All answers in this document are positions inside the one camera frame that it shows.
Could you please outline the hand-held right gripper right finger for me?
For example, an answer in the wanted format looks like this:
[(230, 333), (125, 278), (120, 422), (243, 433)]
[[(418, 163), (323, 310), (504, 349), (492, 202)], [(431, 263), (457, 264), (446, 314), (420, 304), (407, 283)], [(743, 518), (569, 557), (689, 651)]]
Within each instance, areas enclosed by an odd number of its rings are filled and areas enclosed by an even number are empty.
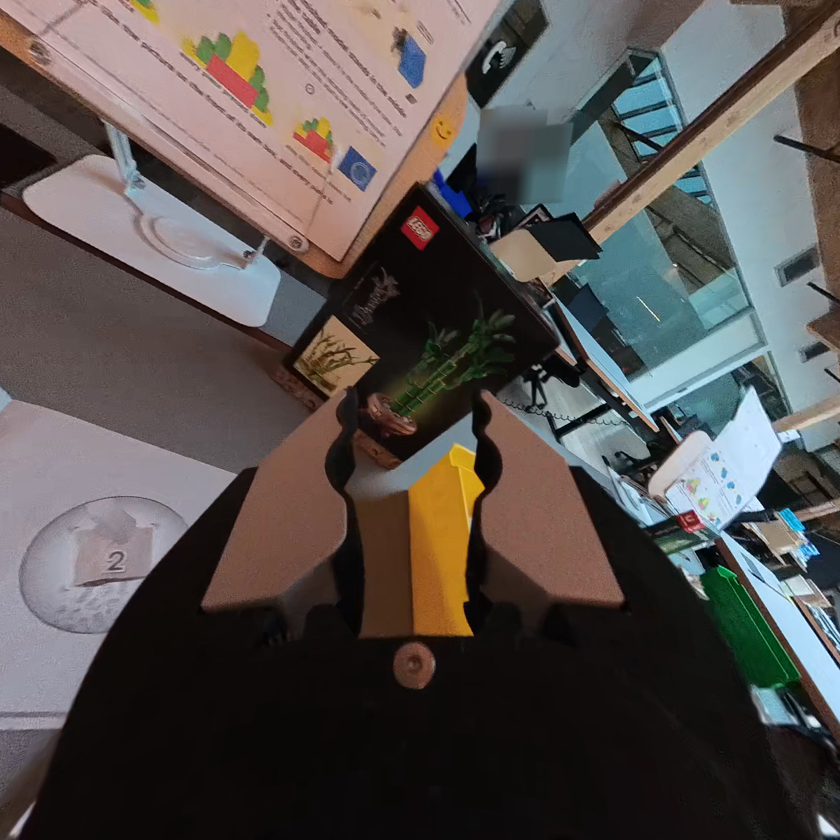
[(494, 613), (543, 635), (562, 607), (619, 611), (624, 593), (567, 459), (489, 391), (476, 394), (472, 429), (483, 486), (465, 567), (472, 634)]

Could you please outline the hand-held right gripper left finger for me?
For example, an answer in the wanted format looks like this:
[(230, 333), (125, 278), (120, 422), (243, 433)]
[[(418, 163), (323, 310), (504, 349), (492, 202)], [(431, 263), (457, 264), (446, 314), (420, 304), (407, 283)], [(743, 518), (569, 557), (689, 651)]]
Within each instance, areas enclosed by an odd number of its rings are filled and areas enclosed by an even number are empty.
[(355, 471), (355, 388), (337, 392), (265, 457), (201, 603), (206, 613), (267, 607), (288, 636), (313, 608), (334, 608), (361, 634), (365, 569), (347, 491)]

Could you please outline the grey desk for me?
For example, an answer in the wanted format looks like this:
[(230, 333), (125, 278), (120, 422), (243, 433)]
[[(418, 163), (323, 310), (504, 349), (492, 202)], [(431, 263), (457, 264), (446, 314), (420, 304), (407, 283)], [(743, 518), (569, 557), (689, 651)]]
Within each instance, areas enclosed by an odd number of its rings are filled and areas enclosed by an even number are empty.
[[(46, 234), (2, 220), (2, 378), (47, 409), (182, 455), (212, 432), (263, 455), (255, 345), (126, 274), (84, 272)], [(234, 433), (256, 443), (233, 444)], [(267, 816), (245, 837), (640, 837), (656, 810), (644, 731), (596, 726), (656, 711), (617, 668), (495, 627), (473, 650), (434, 640), (448, 685), (399, 688), (398, 638), (358, 640), (313, 608), (282, 641), (267, 608), (206, 615), (198, 603), (254, 475), (247, 469), (173, 545), (106, 634), (54, 746), (21, 773), (10, 806), (33, 805), (21, 838), (233, 837), (251, 793)]]

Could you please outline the yellow plastic bin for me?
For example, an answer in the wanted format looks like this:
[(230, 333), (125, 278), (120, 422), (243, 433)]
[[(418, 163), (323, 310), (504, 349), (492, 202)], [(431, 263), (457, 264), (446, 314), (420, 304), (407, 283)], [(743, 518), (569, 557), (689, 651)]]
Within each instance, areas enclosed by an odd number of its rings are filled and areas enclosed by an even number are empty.
[(470, 637), (466, 566), (474, 506), (484, 486), (460, 444), (408, 489), (413, 631)]

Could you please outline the small instruction board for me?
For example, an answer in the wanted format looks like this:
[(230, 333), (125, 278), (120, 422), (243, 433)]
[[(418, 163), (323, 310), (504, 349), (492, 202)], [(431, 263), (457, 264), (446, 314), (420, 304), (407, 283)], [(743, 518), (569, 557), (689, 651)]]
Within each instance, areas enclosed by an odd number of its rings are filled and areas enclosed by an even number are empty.
[(722, 530), (758, 496), (781, 451), (782, 442), (750, 386), (720, 434), (711, 439), (691, 433), (656, 470), (647, 493)]

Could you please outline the open instruction booklet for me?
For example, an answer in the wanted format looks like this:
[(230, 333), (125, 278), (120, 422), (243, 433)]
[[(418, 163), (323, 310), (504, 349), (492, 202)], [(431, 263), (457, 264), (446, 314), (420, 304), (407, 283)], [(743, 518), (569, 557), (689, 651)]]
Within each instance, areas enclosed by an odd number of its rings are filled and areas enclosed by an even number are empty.
[(2, 731), (57, 730), (143, 579), (235, 474), (17, 400), (1, 472)]

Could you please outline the green plastic bin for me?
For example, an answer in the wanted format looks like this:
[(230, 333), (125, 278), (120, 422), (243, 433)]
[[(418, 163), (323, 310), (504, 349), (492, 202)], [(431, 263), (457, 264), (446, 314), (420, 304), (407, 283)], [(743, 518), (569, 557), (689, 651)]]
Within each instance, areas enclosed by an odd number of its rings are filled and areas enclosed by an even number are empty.
[(797, 684), (801, 674), (760, 609), (730, 570), (717, 566), (700, 576), (708, 610), (742, 677), (758, 688)]

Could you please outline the black toy set box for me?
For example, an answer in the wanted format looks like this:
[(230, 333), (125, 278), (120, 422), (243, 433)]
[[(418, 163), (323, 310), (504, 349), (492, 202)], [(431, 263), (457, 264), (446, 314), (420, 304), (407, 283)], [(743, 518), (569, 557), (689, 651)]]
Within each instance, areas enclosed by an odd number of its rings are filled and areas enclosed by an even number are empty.
[(403, 197), (283, 358), (317, 408), (347, 387), (358, 445), (393, 469), (553, 354), (557, 329), (425, 185)]

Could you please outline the instruction board on stand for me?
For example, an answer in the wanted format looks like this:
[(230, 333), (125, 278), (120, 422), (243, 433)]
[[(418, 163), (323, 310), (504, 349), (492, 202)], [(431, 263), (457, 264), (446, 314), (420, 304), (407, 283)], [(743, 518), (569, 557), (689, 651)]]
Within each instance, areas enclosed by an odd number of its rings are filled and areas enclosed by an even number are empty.
[(40, 223), (248, 330), (273, 242), (342, 277), (459, 130), (500, 2), (2, 2), (2, 46), (111, 156), (23, 189)]

